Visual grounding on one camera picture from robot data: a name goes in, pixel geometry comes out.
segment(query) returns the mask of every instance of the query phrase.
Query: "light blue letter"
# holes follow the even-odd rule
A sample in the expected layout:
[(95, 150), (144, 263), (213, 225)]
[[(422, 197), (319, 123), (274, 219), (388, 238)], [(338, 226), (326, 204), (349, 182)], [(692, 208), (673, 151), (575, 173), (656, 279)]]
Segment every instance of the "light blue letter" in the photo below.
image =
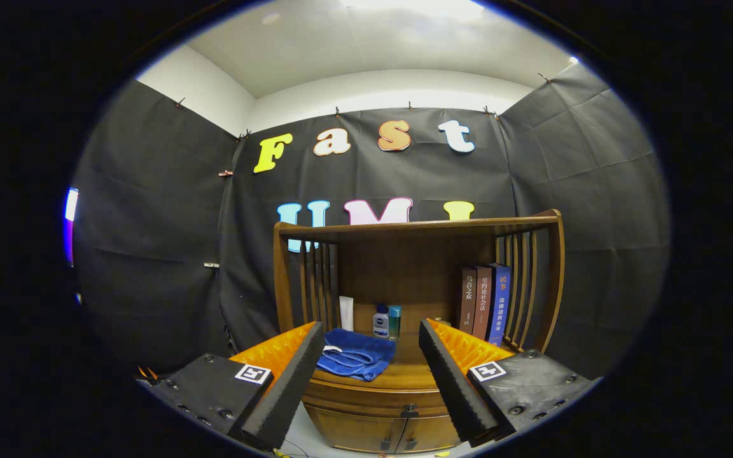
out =
[[(327, 200), (313, 200), (307, 204), (307, 208), (313, 212), (313, 227), (324, 227), (324, 214), (326, 209), (330, 208), (330, 203)], [(299, 211), (302, 210), (302, 205), (296, 202), (280, 205), (276, 209), (279, 214), (279, 221), (283, 223), (296, 224)], [(288, 239), (288, 250), (294, 253), (299, 253), (299, 247), (302, 243), (299, 240)], [(311, 243), (306, 242), (305, 250), (311, 248)]]
[(460, 125), (459, 122), (451, 120), (440, 124), (437, 128), (445, 131), (445, 139), (454, 151), (459, 151), (460, 153), (471, 153), (471, 151), (474, 151), (474, 143), (466, 142), (463, 139), (463, 134), (468, 133), (468, 127), (466, 125)]

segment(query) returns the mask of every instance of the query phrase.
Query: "book spine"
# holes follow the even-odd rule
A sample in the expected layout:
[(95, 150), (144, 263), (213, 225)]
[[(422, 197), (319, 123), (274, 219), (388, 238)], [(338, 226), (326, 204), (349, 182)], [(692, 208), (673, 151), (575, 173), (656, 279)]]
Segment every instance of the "book spine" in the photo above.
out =
[(488, 335), (488, 316), (491, 307), (492, 286), (491, 268), (477, 267), (477, 306), (474, 309), (472, 335), (485, 340)]
[(505, 334), (505, 323), (508, 317), (508, 302), (511, 298), (511, 288), (508, 284), (511, 279), (511, 267), (494, 267), (494, 293), (491, 294), (491, 331), (488, 336), (488, 343), (494, 346), (503, 344)]
[(474, 328), (474, 309), (477, 308), (477, 269), (463, 267), (463, 292), (460, 295), (460, 331), (469, 333)]

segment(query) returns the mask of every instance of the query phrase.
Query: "wooden cabinet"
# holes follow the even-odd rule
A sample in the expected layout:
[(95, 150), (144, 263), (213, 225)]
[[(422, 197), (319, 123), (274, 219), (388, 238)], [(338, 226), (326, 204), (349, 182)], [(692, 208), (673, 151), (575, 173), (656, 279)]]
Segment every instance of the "wooden cabinet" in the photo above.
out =
[(305, 409), (330, 447), (355, 452), (416, 453), (460, 444), (448, 415), (407, 419), (349, 415), (307, 405)]
[(330, 447), (355, 452), (395, 453), (407, 423), (405, 418), (348, 415), (306, 405), (305, 409)]
[[(541, 322), (531, 325), (540, 231), (548, 235), (549, 278)], [(372, 333), (377, 302), (402, 307), (395, 357), (375, 380), (362, 382), (317, 370), (308, 383), (305, 407), (332, 447), (401, 454), (459, 443), (418, 346), (418, 332), (425, 318), (459, 322), (460, 266), (512, 267), (503, 345), (524, 351), (523, 342), (530, 335), (535, 337), (534, 347), (544, 352), (552, 336), (564, 283), (564, 230), (558, 211), (525, 218), (356, 226), (277, 223), (273, 235), (274, 286), (283, 333), (309, 321), (323, 322), (325, 330), (337, 327), (339, 294), (354, 298), (356, 333)], [(314, 243), (302, 243), (309, 250), (291, 253), (288, 240)], [(300, 267), (299, 278), (291, 282), (288, 272), (294, 264)], [(300, 303), (291, 301), (291, 283), (300, 285)]]
[(395, 453), (428, 452), (460, 444), (451, 417), (410, 418)]

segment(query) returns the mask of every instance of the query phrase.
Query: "blue book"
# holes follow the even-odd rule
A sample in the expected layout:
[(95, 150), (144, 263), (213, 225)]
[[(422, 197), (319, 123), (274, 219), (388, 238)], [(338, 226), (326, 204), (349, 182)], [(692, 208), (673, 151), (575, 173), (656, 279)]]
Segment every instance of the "blue book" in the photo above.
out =
[(488, 343), (494, 346), (503, 344), (505, 323), (508, 319), (508, 302), (511, 301), (511, 267), (489, 264), (494, 279), (494, 292), (491, 293), (491, 315), (489, 315)]

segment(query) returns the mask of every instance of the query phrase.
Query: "lotion tube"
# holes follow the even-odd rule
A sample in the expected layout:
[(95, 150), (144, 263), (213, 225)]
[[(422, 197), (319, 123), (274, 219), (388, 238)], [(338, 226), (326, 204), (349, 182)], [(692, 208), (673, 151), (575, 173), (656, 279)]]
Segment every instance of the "lotion tube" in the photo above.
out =
[(341, 311), (341, 328), (353, 330), (353, 299), (347, 296), (338, 296), (338, 306)]

